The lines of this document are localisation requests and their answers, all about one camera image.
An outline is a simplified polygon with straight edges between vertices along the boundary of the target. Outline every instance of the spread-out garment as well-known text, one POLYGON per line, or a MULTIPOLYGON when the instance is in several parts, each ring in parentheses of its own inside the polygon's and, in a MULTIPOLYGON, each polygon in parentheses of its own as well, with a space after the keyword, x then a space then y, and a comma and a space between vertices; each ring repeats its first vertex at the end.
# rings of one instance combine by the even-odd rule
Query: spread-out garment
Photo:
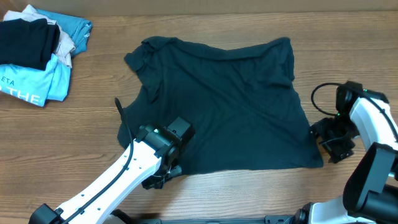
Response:
POLYGON ((90 31, 93 27, 91 21, 79 17, 48 12, 41 9, 38 9, 37 12, 57 21, 63 31, 72 38, 76 47, 76 50, 71 53, 72 57, 87 50, 88 37, 90 36, 90 31))
MULTIPOLYGON (((6 15, 4 15, 3 20, 10 21, 14 19, 23 19, 28 22, 32 22, 37 19, 46 19, 48 24, 57 25, 57 22, 55 20, 51 20, 47 16, 43 16, 37 13, 36 9, 30 4, 27 5, 22 12, 7 11, 6 15)), ((72 68, 70 53, 75 50, 75 43, 73 43, 69 35, 64 32, 60 26, 58 26, 58 28, 60 29, 60 38, 54 54, 63 64, 72 68)))
POLYGON ((45 100, 63 101, 68 95, 70 70, 54 54, 45 71, 0 65, 0 91, 37 106, 44 106, 45 100))
POLYGON ((14 64, 45 70, 58 46, 60 29, 45 19, 0 22, 0 65, 14 64))
MULTIPOLYGON (((293 88, 288 38, 221 50, 151 37, 124 59, 142 82, 125 108, 133 134, 178 116, 192 123, 196 133, 178 160, 183 174, 323 165, 293 88)), ((118 139, 129 145, 123 125, 118 139)))

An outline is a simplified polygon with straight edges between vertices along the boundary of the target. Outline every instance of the curved black wire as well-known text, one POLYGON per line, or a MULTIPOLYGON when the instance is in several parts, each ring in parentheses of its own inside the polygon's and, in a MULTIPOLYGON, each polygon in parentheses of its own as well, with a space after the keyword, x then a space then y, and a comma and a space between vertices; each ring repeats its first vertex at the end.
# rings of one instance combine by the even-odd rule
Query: curved black wire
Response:
POLYGON ((322 83, 321 85, 318 85, 317 87, 315 87, 315 89, 314 89, 314 90, 312 91, 312 93, 311 93, 311 103, 312 103, 312 105, 313 105, 318 111, 320 111, 321 113, 330 115, 330 116, 336 116, 336 114, 323 111, 321 108, 319 108, 319 107, 315 104, 315 102, 314 102, 314 100, 313 100, 313 96, 314 96, 315 92, 316 92, 319 88, 321 88, 321 87, 323 87, 323 86, 328 86, 328 85, 342 86, 343 88, 346 88, 347 90, 352 91, 353 93, 358 94, 358 96, 367 99, 373 106, 375 106, 375 107, 380 111, 380 113, 383 115, 384 119, 386 119, 388 125, 390 126, 390 129, 391 129, 392 134, 394 135, 396 141, 398 140, 398 133, 397 133, 397 130, 395 129, 393 122, 391 121, 390 117, 388 117, 388 115, 386 114, 386 112, 384 111, 384 109, 382 109, 375 101, 373 101, 370 97, 368 97, 368 96, 367 96, 365 93, 363 93, 362 91, 359 91, 359 90, 357 90, 357 89, 351 88, 351 87, 349 87, 349 86, 346 86, 346 85, 343 85, 343 84, 340 84, 340 83, 322 83))
POLYGON ((121 120, 122 120, 122 124, 124 124, 127 128, 127 131, 129 133, 129 137, 130 137, 130 154, 129 157, 127 159, 126 165, 123 166, 123 168, 121 169, 121 171, 116 175, 116 177, 107 184, 107 186, 105 186, 101 191, 99 191, 94 197, 92 197, 88 202, 86 202, 82 207, 80 207, 75 213, 73 213, 70 217, 68 217, 65 221, 62 222, 62 224, 67 224, 69 223, 72 219, 74 219, 77 215, 79 215, 80 213, 84 212, 84 210, 91 205, 91 203, 93 203, 98 197, 100 197, 103 193, 105 193, 119 178, 120 176, 122 176, 122 174, 124 173, 124 171, 127 170, 127 168, 130 165, 131 159, 132 159, 132 152, 133 152, 133 139, 132 139, 132 134, 131 134, 131 130, 129 125, 126 122, 126 115, 124 114, 124 110, 122 108, 122 105, 120 104, 120 101, 115 98, 114 99, 114 103, 116 104, 116 107, 118 108, 121 120))

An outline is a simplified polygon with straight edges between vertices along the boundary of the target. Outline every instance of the blue folded cloth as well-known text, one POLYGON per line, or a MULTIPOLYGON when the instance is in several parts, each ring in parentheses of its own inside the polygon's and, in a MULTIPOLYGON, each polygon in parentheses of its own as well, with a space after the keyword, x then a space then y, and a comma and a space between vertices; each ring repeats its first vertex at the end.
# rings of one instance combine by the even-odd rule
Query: blue folded cloth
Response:
POLYGON ((57 21, 62 30, 69 34, 76 47, 76 50, 71 53, 71 56, 75 56, 87 50, 87 40, 90 36, 90 30, 93 27, 91 21, 41 9, 38 9, 37 12, 47 16, 49 19, 57 21))
POLYGON ((44 71, 0 65, 0 91, 37 106, 44 106, 45 100, 63 101, 68 95, 70 70, 54 54, 44 71))

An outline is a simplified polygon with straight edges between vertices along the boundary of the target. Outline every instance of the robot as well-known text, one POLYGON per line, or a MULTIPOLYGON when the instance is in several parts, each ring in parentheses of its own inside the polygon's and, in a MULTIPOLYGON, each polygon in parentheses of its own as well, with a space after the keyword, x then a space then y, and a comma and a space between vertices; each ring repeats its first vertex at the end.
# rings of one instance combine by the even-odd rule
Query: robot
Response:
MULTIPOLYGON (((194 135, 192 125, 177 118, 167 127, 141 126, 122 156, 85 190, 55 210, 41 205, 29 224, 130 224, 130 223, 252 223, 252 224, 339 224, 398 223, 398 188, 387 185, 389 177, 398 180, 398 133, 387 97, 363 89, 355 82, 324 83, 317 86, 311 101, 322 113, 333 116, 311 126, 314 138, 320 138, 334 163, 353 155, 353 138, 361 136, 366 154, 346 183, 343 195, 323 203, 308 203, 295 215, 267 215, 263 219, 222 220, 133 220, 114 210, 139 184, 160 189, 178 176, 178 156, 194 135), (315 92, 327 85, 337 86, 337 114, 321 110, 314 102, 315 92)), ((126 117, 115 99, 122 123, 126 117)))

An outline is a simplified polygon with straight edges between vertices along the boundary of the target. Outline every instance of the wooden table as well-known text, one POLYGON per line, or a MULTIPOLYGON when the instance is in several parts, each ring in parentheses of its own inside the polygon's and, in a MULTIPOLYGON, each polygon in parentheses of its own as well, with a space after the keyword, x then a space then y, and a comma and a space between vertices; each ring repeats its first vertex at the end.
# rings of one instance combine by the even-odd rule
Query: wooden table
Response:
MULTIPOLYGON (((0 94, 0 223, 27 223, 42 203, 55 208, 122 153, 116 140, 124 106, 141 83, 123 57, 153 35, 176 36, 222 49, 292 39, 294 87, 310 123, 324 117, 310 102, 315 86, 353 80, 384 92, 398 118, 398 12, 240 14, 222 16, 91 17, 88 51, 73 60, 70 94, 45 108, 0 94)), ((334 110, 335 90, 319 106, 334 110)), ((226 171, 180 177, 163 190, 138 187, 120 204, 134 217, 164 219, 263 217, 290 214, 307 202, 339 196, 364 155, 321 169, 226 171)))

